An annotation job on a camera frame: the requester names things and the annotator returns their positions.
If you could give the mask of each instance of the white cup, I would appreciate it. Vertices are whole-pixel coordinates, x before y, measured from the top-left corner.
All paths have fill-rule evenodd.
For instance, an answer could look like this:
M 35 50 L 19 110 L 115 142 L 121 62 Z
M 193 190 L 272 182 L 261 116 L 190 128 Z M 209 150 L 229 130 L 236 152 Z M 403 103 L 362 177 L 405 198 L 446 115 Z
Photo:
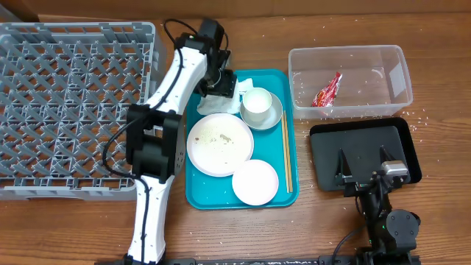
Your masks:
M 269 115 L 272 95 L 266 89 L 253 88 L 244 94 L 242 104 L 251 121 L 263 121 Z

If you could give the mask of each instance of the teal tray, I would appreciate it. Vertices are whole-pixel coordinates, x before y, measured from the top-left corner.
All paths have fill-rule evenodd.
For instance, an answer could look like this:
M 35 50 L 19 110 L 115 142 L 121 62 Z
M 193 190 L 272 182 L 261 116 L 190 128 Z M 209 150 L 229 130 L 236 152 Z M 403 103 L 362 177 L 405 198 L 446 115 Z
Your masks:
M 300 193 L 300 183 L 297 173 L 296 143 L 294 140 L 293 110 L 291 105 L 291 93 L 288 78 L 282 71 L 274 69 L 244 70 L 236 71 L 237 79 L 243 81 L 252 78 L 253 85 L 275 94 L 283 104 L 288 119 L 289 152 L 291 156 L 291 178 L 293 192 L 286 191 L 286 175 L 283 154 L 283 135 L 281 121 L 266 131 L 252 130 L 255 147 L 252 159 L 266 161 L 273 166 L 278 174 L 280 186 L 275 197 L 262 206 L 251 206 L 244 204 L 234 194 L 232 188 L 232 176 L 211 177 L 196 169 L 186 155 L 186 199 L 195 208 L 200 210 L 218 209 L 245 209 L 245 208 L 267 208 L 286 207 L 293 204 Z M 191 128 L 204 116 L 196 111 L 201 97 L 194 94 L 191 96 L 186 109 L 186 138 Z

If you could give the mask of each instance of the wooden wall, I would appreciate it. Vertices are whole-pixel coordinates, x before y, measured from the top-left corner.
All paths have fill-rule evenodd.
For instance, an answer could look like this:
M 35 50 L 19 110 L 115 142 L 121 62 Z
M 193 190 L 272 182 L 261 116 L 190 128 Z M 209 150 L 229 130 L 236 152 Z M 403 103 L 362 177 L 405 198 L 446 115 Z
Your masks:
M 150 20 L 279 15 L 449 13 L 471 11 L 470 0 L 0 0 L 17 16 Z

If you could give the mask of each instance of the white plate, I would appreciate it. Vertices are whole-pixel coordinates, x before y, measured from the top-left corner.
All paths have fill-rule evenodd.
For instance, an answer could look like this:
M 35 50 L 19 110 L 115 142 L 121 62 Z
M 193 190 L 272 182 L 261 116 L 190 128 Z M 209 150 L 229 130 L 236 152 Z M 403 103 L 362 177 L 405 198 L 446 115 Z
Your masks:
M 233 175 L 234 193 L 248 205 L 264 205 L 271 201 L 278 186 L 277 172 L 262 160 L 248 160 Z
M 278 99 L 273 93 L 272 105 L 268 109 L 268 117 L 263 121 L 251 121 L 247 115 L 244 104 L 241 104 L 241 117 L 242 120 L 254 130 L 267 130 L 275 126 L 280 120 L 283 114 L 283 106 L 281 105 L 280 99 Z
M 252 157 L 254 141 L 248 126 L 234 115 L 211 114 L 188 134 L 188 157 L 201 172 L 226 177 Z

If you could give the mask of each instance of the wooden table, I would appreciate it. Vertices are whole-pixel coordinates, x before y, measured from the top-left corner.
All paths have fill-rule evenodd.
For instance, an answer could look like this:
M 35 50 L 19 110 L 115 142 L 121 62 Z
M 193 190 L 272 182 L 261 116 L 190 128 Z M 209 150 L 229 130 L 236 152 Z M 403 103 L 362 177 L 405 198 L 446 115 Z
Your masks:
M 189 22 L 194 27 L 199 23 Z M 401 46 L 414 90 L 414 103 L 404 110 L 409 115 L 403 114 L 403 118 L 418 128 L 412 136 L 423 179 L 395 191 L 390 199 L 394 208 L 421 217 L 414 254 L 420 255 L 424 264 L 471 262 L 471 14 L 333 15 L 220 22 L 230 35 L 234 69 L 278 68 L 287 72 L 288 53 L 293 48 Z M 155 24 L 160 29 L 160 22 Z M 171 29 L 176 35 L 182 28 Z M 171 46 L 166 37 L 163 39 L 171 58 Z M 198 211 L 186 202 L 185 179 L 180 176 L 172 187 L 168 206 L 168 257 L 307 258 L 331 254 L 361 220 L 352 198 L 317 188 L 305 135 L 319 123 L 295 121 L 301 192 L 288 208 Z M 0 264 L 75 265 L 117 259 L 127 252 L 135 202 L 0 202 L 0 209 Z M 364 233 L 348 241 L 340 253 L 352 254 L 355 247 L 367 244 Z

